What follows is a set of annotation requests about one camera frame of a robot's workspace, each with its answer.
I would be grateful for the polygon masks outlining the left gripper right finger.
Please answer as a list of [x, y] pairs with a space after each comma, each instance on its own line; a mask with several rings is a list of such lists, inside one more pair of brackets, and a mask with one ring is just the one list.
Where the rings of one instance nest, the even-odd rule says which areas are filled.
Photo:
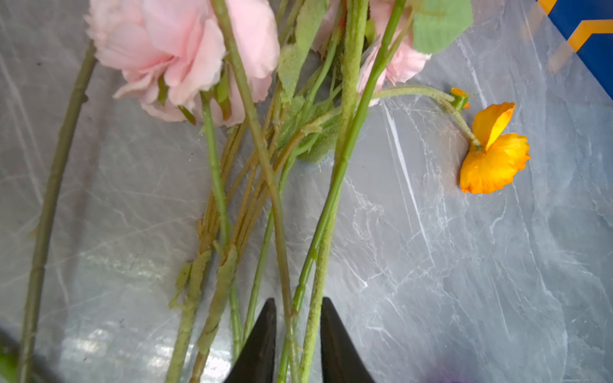
[[375, 383], [328, 297], [322, 299], [320, 340], [324, 383]]

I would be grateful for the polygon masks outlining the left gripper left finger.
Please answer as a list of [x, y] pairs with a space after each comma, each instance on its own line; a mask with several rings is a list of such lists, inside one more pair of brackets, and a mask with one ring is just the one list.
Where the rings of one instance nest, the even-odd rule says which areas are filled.
[[275, 372], [277, 313], [269, 298], [255, 322], [244, 349], [224, 383], [272, 383]]

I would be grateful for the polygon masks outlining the purple blue glass vase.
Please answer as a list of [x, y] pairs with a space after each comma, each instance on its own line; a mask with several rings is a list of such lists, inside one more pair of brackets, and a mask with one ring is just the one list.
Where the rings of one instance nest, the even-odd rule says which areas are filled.
[[424, 376], [427, 383], [469, 383], [477, 382], [471, 369], [463, 365], [435, 365]]

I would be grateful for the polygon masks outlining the orange poppy flower stem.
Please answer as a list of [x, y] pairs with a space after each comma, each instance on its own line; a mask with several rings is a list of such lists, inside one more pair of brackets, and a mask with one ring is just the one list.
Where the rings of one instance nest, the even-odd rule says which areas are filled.
[[370, 106], [382, 98], [420, 95], [435, 100], [450, 113], [469, 142], [459, 179], [463, 192], [489, 194], [504, 188], [530, 158], [527, 138], [505, 132], [514, 104], [490, 105], [467, 123], [461, 116], [461, 110], [468, 106], [466, 93], [409, 84], [431, 55], [448, 47], [472, 23], [468, 1], [342, 1], [333, 20], [327, 21], [324, 14], [306, 19], [306, 26], [312, 29], [306, 39], [308, 46], [328, 47], [338, 38], [346, 42], [342, 105], [314, 121], [314, 126], [329, 124], [335, 132], [335, 164], [300, 276], [300, 287], [305, 287], [307, 279], [314, 281], [300, 363], [301, 381], [309, 379], [315, 333], [322, 327], [323, 288], [343, 179]]

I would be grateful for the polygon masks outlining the pink rose bundle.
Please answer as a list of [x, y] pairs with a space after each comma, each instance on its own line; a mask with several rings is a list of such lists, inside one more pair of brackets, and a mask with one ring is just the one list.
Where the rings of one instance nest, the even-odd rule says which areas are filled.
[[[242, 346], [254, 321], [239, 318], [236, 268], [244, 244], [266, 201], [270, 201], [247, 122], [238, 81], [229, 62], [215, 1], [92, 1], [86, 15], [96, 59], [119, 70], [125, 84], [116, 98], [136, 98], [151, 116], [169, 122], [201, 123], [208, 138], [218, 126], [231, 135], [222, 153], [209, 147], [212, 197], [199, 221], [200, 250], [177, 280], [185, 294], [180, 332], [167, 372], [180, 380], [188, 343], [212, 251], [221, 263], [208, 318], [196, 345], [191, 380], [204, 373], [223, 311], [231, 309], [236, 346]], [[334, 19], [338, 1], [224, 1], [236, 23], [239, 55], [247, 86], [280, 176], [280, 194], [295, 159], [313, 140], [321, 152], [335, 142], [329, 124], [314, 126], [320, 116], [340, 109], [341, 68], [327, 57], [327, 46], [308, 46], [308, 17]]]

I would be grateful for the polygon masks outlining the orange rose with leaves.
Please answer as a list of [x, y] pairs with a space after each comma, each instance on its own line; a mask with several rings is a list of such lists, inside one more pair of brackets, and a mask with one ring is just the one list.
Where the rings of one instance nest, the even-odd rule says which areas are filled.
[[89, 43], [74, 83], [62, 127], [58, 133], [54, 159], [46, 185], [46, 193], [36, 228], [36, 241], [30, 268], [26, 302], [22, 319], [22, 335], [16, 357], [1, 355], [1, 375], [7, 382], [30, 382], [34, 372], [34, 347], [38, 334], [38, 319], [42, 302], [42, 288], [46, 274], [49, 244], [54, 226], [57, 199], [67, 165], [81, 107], [88, 101], [86, 89], [97, 63], [94, 43]]

